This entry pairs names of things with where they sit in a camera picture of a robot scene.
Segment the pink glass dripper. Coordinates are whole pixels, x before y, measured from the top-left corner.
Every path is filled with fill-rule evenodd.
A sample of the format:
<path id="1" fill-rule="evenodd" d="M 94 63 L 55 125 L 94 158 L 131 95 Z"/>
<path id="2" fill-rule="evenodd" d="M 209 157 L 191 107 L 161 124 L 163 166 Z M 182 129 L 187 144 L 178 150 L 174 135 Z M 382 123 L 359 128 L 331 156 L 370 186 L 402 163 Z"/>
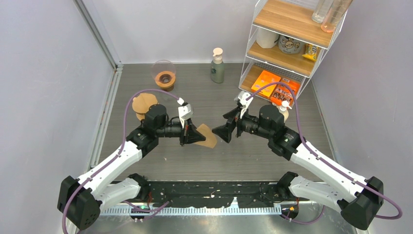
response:
<path id="1" fill-rule="evenodd" d="M 159 60 L 155 62 L 151 67 L 151 75 L 153 79 L 155 79 L 158 73 L 163 71 L 171 71 L 176 74 L 176 67 L 169 60 Z"/>

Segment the small wooden ring holder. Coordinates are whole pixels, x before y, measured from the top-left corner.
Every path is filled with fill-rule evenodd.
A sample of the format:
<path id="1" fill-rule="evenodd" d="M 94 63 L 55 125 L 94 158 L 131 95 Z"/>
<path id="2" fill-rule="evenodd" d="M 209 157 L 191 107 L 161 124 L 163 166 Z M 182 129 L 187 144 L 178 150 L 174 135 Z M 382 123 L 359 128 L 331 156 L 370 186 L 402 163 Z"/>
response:
<path id="1" fill-rule="evenodd" d="M 175 73 L 171 71 L 163 71 L 156 75 L 155 83 L 160 87 L 170 87 L 173 86 L 176 82 Z"/>

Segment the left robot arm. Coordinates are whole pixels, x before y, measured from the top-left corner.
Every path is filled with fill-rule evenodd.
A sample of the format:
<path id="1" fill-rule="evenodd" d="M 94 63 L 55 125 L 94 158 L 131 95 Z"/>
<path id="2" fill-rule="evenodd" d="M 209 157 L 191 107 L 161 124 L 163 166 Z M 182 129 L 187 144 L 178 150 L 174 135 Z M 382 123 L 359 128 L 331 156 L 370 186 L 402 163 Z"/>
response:
<path id="1" fill-rule="evenodd" d="M 191 121 L 189 104 L 178 108 L 178 121 L 169 120 L 165 106 L 154 104 L 143 114 L 139 127 L 134 129 L 108 158 L 85 174 L 68 176 L 61 182 L 57 208 L 62 212 L 62 229 L 66 234 L 67 221 L 79 230 L 90 227 L 107 208 L 134 198 L 143 202 L 149 197 L 146 180 L 133 174 L 118 185 L 110 183 L 123 171 L 141 160 L 158 144 L 161 137 L 177 137 L 180 145 L 202 144 L 214 147 L 216 138 L 205 124 L 196 127 Z"/>

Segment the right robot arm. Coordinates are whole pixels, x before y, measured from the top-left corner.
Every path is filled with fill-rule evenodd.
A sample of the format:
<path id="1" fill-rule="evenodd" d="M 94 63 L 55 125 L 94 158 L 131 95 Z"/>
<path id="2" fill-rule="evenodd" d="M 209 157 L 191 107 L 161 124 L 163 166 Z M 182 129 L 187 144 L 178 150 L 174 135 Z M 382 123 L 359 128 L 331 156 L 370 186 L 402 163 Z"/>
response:
<path id="1" fill-rule="evenodd" d="M 357 175 L 319 152 L 309 141 L 301 140 L 299 133 L 285 125 L 284 115 L 273 105 L 262 106 L 257 117 L 241 111 L 241 107 L 236 107 L 224 114 L 226 123 L 212 132 L 227 143 L 234 130 L 238 137 L 243 132 L 263 137 L 273 153 L 306 168 L 325 182 L 311 182 L 287 172 L 279 180 L 278 194 L 282 199 L 291 200 L 295 196 L 315 201 L 340 213 L 355 228 L 368 229 L 384 203 L 377 195 L 384 192 L 380 179 Z"/>

